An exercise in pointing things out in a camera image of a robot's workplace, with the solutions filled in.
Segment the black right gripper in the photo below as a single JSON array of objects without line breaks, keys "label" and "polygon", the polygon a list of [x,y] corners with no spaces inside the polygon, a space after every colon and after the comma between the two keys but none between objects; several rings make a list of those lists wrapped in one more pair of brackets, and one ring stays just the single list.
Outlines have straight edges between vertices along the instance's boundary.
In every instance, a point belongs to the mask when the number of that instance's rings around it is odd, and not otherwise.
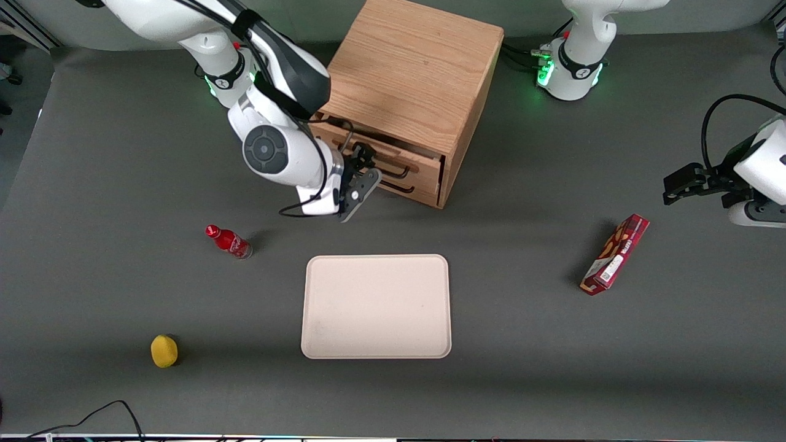
[{"label": "black right gripper", "polygon": [[339,189],[338,220],[346,223],[381,184],[382,174],[375,165],[376,151],[365,142],[355,142],[350,156],[344,156]]}]

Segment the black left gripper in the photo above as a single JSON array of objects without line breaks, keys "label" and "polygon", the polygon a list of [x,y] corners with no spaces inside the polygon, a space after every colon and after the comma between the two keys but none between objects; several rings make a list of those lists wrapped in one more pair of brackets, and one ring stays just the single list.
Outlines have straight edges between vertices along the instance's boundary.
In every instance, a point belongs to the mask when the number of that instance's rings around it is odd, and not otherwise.
[{"label": "black left gripper", "polygon": [[753,188],[733,170],[733,163],[721,162],[712,166],[688,163],[663,179],[663,204],[672,205],[691,196],[721,194],[723,207],[755,201]]}]

